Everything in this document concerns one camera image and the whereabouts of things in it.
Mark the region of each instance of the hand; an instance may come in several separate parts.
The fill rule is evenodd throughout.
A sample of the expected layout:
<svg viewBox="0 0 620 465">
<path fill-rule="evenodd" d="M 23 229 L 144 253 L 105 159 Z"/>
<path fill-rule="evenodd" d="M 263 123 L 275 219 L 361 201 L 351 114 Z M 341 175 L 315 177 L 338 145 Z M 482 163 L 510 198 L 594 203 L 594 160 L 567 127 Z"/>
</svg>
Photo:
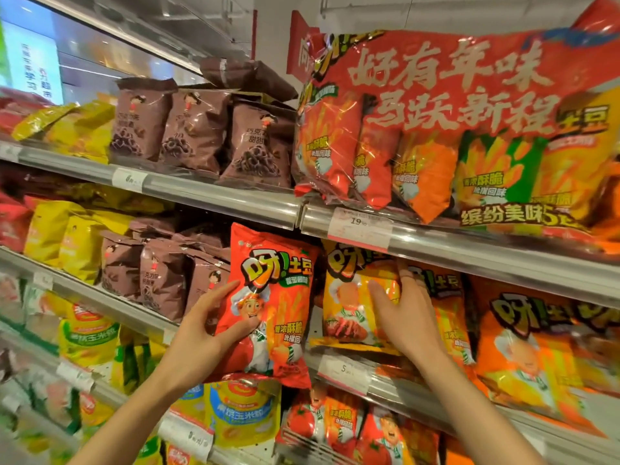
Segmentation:
<svg viewBox="0 0 620 465">
<path fill-rule="evenodd" d="M 431 303 L 426 284 L 407 268 L 407 261 L 397 259 L 400 285 L 400 302 L 394 304 L 381 285 L 368 283 L 375 313 L 387 338 L 418 368 L 432 364 L 438 355 L 447 355 L 439 335 L 435 308 Z"/>
<path fill-rule="evenodd" d="M 222 299 L 238 285 L 239 281 L 232 281 L 208 291 L 183 318 L 152 375 L 171 395 L 180 398 L 190 388 L 203 383 L 233 344 L 258 327 L 260 320 L 253 317 L 238 321 L 216 336 L 206 333 L 209 313 L 219 308 Z"/>
</svg>

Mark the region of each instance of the display screen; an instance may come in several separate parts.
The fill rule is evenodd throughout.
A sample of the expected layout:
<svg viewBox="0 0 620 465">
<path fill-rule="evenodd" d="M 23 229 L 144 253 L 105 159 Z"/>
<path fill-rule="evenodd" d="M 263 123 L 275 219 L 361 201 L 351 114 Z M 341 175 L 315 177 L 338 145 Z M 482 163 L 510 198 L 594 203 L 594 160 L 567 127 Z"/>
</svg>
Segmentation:
<svg viewBox="0 0 620 465">
<path fill-rule="evenodd" d="M 2 21 L 11 87 L 63 104 L 56 41 Z"/>
</svg>

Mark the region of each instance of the person's left hand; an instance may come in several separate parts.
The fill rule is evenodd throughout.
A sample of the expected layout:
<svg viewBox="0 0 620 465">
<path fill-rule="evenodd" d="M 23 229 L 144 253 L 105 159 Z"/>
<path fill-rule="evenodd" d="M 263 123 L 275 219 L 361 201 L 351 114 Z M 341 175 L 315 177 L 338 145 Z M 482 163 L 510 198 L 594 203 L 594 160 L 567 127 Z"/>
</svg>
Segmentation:
<svg viewBox="0 0 620 465">
<path fill-rule="evenodd" d="M 208 291 L 183 318 L 172 344 L 152 374 L 170 394 L 180 398 L 203 383 L 233 344 L 258 327 L 260 320 L 253 317 L 238 321 L 216 336 L 206 333 L 209 312 L 217 309 L 238 285 L 239 281 L 232 281 Z"/>
</svg>

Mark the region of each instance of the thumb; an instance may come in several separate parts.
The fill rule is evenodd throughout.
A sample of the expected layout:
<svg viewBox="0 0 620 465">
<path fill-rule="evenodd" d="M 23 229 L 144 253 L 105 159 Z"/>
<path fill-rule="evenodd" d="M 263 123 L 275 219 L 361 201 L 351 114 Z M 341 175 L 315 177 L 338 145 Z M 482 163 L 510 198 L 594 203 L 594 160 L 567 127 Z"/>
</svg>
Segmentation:
<svg viewBox="0 0 620 465">
<path fill-rule="evenodd" d="M 260 320 L 258 317 L 248 318 L 246 320 L 240 320 L 226 331 L 215 336 L 223 347 L 224 351 L 230 349 L 230 347 L 237 341 L 248 336 L 252 331 L 259 327 Z"/>
<path fill-rule="evenodd" d="M 385 289 L 377 281 L 368 282 L 368 291 L 373 300 L 373 308 L 380 318 L 388 318 L 393 314 L 394 304 L 387 296 Z"/>
</svg>

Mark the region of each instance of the white price label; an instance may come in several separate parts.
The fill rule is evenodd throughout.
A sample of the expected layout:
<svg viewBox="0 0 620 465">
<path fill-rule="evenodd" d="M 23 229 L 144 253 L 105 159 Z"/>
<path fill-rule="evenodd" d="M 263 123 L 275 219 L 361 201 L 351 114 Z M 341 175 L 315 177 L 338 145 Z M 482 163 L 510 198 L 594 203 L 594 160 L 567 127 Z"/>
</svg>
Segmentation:
<svg viewBox="0 0 620 465">
<path fill-rule="evenodd" d="M 172 339 L 174 339 L 175 334 L 176 334 L 176 331 L 172 331 L 172 330 L 164 328 L 164 344 L 166 346 L 169 346 L 170 344 L 172 344 Z"/>
<path fill-rule="evenodd" d="M 85 393 L 90 393 L 92 386 L 95 384 L 95 380 L 92 378 L 91 372 L 88 372 L 65 360 L 60 361 L 60 364 L 58 364 L 56 375 Z"/>
<path fill-rule="evenodd" d="M 116 168 L 112 175 L 112 186 L 141 193 L 142 185 L 148 175 L 149 173 L 144 171 Z"/>
<path fill-rule="evenodd" d="M 32 282 L 43 290 L 52 290 L 54 288 L 54 276 L 50 273 L 37 271 L 32 275 Z"/>
<path fill-rule="evenodd" d="M 213 446 L 213 430 L 169 412 L 159 425 L 158 435 L 198 460 L 208 461 Z"/>
<path fill-rule="evenodd" d="M 368 387 L 372 379 L 368 369 L 359 362 L 345 356 L 324 354 L 319 365 L 319 375 L 331 383 L 338 384 L 345 390 L 358 395 L 368 394 Z"/>
<path fill-rule="evenodd" d="M 329 222 L 327 238 L 387 253 L 392 220 L 378 215 L 338 207 Z"/>
<path fill-rule="evenodd" d="M 22 151 L 20 145 L 14 145 L 6 142 L 0 143 L 0 159 L 19 163 L 19 154 Z"/>
<path fill-rule="evenodd" d="M 21 401 L 13 395 L 7 395 L 2 398 L 2 406 L 4 406 L 6 410 L 10 411 L 12 414 L 17 414 L 17 410 L 19 410 L 21 405 Z"/>
<path fill-rule="evenodd" d="M 538 453 L 540 455 L 542 455 L 543 457 L 547 455 L 547 444 L 544 439 L 535 437 L 531 434 L 528 434 L 527 432 L 522 433 L 523 437 L 525 437 L 530 442 L 530 444 L 534 446 L 534 449 L 538 450 Z"/>
</svg>

